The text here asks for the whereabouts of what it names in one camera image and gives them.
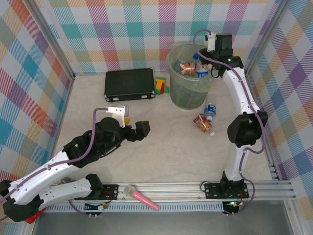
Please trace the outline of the small crushed blue bottle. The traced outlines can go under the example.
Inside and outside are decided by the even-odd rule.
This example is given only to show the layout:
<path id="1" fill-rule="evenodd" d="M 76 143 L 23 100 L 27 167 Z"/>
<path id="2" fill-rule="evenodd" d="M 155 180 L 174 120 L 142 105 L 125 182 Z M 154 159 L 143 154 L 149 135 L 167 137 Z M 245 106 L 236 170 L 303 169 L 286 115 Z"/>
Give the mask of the small crushed blue bottle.
<path id="1" fill-rule="evenodd" d="M 196 64 L 196 75 L 198 78 L 203 78 L 208 76 L 209 66 L 207 64 L 202 64 L 198 62 Z"/>

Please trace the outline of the pink microphone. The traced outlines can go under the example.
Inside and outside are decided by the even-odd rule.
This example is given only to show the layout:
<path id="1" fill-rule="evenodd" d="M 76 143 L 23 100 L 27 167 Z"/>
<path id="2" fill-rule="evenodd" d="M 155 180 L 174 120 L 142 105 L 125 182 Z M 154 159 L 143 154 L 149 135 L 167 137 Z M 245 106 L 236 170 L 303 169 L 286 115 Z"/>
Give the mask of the pink microphone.
<path id="1" fill-rule="evenodd" d="M 149 208 L 159 211 L 159 205 L 151 201 L 149 198 L 144 196 L 141 192 L 139 192 L 133 185 L 127 185 L 124 188 L 124 194 L 128 197 L 132 197 L 137 201 L 145 204 Z"/>

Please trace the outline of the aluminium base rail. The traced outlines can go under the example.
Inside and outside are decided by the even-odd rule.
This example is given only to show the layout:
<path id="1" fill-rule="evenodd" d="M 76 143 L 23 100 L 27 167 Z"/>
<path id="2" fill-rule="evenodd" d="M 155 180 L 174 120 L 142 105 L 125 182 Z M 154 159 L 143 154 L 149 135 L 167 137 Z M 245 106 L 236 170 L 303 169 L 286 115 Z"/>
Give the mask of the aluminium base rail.
<path id="1" fill-rule="evenodd" d="M 195 202 L 206 201 L 199 182 L 150 182 L 132 183 L 135 188 L 151 201 Z M 296 199 L 290 181 L 255 181 L 254 201 L 294 200 Z"/>

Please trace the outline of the aluminium frame post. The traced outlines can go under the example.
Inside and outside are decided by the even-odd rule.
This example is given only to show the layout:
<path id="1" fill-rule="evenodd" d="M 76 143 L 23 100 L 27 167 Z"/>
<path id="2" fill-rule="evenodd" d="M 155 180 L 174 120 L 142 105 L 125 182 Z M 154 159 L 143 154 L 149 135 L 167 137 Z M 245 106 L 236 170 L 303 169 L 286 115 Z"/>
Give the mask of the aluminium frame post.
<path id="1" fill-rule="evenodd" d="M 274 0 L 272 7 L 267 14 L 267 18 L 265 19 L 262 28 L 258 31 L 257 38 L 255 39 L 247 57 L 247 62 L 245 65 L 245 73 L 247 75 L 250 75 L 253 69 L 256 67 L 262 53 L 276 32 L 279 23 L 281 22 L 291 3 L 292 0 Z"/>
<path id="2" fill-rule="evenodd" d="M 71 80 L 75 80 L 75 73 L 73 69 L 71 68 L 69 62 L 67 61 L 67 58 L 64 55 L 61 47 L 59 46 L 56 38 L 54 37 L 54 34 L 50 26 L 48 25 L 42 12 L 40 11 L 40 8 L 37 6 L 36 1 L 35 0 L 23 0 L 23 2 L 25 3 L 31 15 L 34 17 L 38 27 L 40 28 L 48 44 L 51 46 L 52 50 L 54 51 L 64 71 L 71 78 Z"/>

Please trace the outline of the green translucent bin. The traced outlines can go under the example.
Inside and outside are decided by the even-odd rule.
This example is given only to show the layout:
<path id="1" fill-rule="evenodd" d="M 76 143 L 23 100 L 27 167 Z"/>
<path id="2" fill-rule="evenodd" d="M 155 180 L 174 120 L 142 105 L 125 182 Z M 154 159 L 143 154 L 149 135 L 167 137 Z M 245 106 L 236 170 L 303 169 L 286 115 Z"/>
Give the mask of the green translucent bin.
<path id="1" fill-rule="evenodd" d="M 194 53 L 197 53 L 192 43 L 175 43 L 166 58 L 166 68 L 170 76 L 170 97 L 172 102 L 182 109 L 196 109 L 200 107 L 207 97 L 213 82 L 213 77 L 208 70 L 208 76 L 198 78 L 194 75 L 181 75 L 179 72 L 180 63 L 200 62 L 195 60 Z"/>

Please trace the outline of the small circuit board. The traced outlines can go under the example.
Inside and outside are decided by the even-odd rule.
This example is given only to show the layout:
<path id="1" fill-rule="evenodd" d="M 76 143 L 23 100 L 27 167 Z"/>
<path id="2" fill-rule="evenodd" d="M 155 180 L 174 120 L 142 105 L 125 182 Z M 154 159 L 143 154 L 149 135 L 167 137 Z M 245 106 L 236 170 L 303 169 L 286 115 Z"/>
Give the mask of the small circuit board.
<path id="1" fill-rule="evenodd" d="M 109 202 L 103 202 L 101 204 L 84 204 L 84 210 L 86 211 L 103 211 L 109 207 Z"/>
<path id="2" fill-rule="evenodd" d="M 224 210 L 227 212 L 233 212 L 237 213 L 240 208 L 240 202 L 239 201 L 226 201 L 223 202 Z"/>

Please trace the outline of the red glitter stick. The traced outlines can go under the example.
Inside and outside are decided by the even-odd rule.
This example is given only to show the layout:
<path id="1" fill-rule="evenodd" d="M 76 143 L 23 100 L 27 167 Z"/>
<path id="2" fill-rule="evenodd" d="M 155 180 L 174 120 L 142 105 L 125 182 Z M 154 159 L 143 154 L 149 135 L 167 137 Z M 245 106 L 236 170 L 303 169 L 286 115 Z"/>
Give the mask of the red glitter stick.
<path id="1" fill-rule="evenodd" d="M 38 213 L 36 213 L 32 217 L 26 219 L 25 222 L 28 223 L 28 224 L 32 224 L 41 214 L 42 214 L 42 212 L 39 211 Z"/>

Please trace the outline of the aluminium frame side rail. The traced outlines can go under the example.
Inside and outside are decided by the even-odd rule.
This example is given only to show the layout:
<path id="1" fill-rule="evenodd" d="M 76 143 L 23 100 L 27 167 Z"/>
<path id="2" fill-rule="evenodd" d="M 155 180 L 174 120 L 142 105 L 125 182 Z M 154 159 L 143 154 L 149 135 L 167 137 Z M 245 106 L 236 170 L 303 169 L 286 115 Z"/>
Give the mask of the aluminium frame side rail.
<path id="1" fill-rule="evenodd" d="M 15 128 L 22 134 L 19 155 L 12 173 L 22 177 L 49 160 L 56 152 L 73 79 L 67 75 L 28 74 L 17 79 L 26 94 L 16 117 Z"/>
<path id="2" fill-rule="evenodd" d="M 273 155 L 269 141 L 265 142 L 263 153 L 250 154 L 244 169 L 244 176 L 255 181 L 284 180 Z M 245 205 L 242 211 L 220 219 L 227 226 L 226 234 L 250 235 L 305 235 L 296 199 L 254 201 Z"/>

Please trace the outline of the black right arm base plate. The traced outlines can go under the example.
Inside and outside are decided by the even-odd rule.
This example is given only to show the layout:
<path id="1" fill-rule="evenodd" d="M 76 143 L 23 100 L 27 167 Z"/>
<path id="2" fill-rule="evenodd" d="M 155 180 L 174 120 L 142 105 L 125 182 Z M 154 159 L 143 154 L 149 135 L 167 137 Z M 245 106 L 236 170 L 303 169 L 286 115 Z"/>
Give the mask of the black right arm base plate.
<path id="1" fill-rule="evenodd" d="M 243 182 L 222 185 L 221 183 L 204 184 L 206 199 L 248 199 L 247 184 Z"/>

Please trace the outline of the red snack wrapper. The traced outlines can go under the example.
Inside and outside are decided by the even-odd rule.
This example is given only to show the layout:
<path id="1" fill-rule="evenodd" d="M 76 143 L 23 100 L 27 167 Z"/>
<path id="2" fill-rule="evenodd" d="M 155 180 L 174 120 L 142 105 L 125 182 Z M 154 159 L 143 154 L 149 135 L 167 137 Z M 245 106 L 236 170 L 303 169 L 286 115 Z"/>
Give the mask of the red snack wrapper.
<path id="1" fill-rule="evenodd" d="M 206 117 L 203 114 L 199 114 L 193 122 L 197 125 L 197 127 L 202 130 L 203 132 L 206 132 L 212 128 L 211 123 L 206 119 Z"/>

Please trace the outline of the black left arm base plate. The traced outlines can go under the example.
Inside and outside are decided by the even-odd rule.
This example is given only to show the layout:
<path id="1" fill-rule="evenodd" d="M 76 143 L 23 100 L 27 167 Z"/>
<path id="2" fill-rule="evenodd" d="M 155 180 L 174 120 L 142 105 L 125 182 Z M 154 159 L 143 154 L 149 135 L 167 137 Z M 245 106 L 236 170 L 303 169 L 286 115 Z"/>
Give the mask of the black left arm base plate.
<path id="1" fill-rule="evenodd" d="M 117 200 L 119 192 L 119 185 L 117 184 L 103 184 L 103 189 L 98 196 L 98 200 Z"/>

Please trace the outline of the blue label water bottle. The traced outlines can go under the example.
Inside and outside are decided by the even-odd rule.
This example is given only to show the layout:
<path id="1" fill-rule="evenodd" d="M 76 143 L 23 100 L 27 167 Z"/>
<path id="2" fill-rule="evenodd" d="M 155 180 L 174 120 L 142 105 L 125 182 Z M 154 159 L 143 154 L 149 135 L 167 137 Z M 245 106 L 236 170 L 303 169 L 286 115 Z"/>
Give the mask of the blue label water bottle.
<path id="1" fill-rule="evenodd" d="M 204 116 L 211 122 L 216 115 L 216 98 L 213 95 L 208 95 L 205 100 Z"/>

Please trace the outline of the multicolour toy block stack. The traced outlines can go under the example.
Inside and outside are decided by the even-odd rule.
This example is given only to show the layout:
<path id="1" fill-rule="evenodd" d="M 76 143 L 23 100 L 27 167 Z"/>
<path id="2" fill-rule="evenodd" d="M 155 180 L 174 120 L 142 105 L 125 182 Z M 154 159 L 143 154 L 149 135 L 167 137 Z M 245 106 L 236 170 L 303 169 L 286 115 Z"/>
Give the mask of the multicolour toy block stack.
<path id="1" fill-rule="evenodd" d="M 163 94 L 165 89 L 166 78 L 156 77 L 155 82 L 156 82 L 155 93 L 157 95 Z"/>

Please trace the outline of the black ribbed hard case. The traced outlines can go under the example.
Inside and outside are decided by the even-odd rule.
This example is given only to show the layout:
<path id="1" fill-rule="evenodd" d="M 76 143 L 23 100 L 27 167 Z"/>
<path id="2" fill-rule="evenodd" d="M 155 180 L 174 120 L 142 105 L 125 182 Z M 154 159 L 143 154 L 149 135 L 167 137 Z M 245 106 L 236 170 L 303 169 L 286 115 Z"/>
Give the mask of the black ribbed hard case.
<path id="1" fill-rule="evenodd" d="M 152 99 L 156 96 L 152 69 L 109 71 L 105 74 L 107 102 Z"/>

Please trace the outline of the brown label bottle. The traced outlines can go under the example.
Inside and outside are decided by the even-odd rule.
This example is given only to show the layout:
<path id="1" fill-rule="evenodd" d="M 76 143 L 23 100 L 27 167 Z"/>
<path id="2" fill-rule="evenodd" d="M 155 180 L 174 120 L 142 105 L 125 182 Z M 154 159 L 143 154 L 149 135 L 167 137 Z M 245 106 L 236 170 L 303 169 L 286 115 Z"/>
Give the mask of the brown label bottle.
<path id="1" fill-rule="evenodd" d="M 194 75 L 196 74 L 196 64 L 195 63 L 180 63 L 179 72 L 181 75 Z"/>

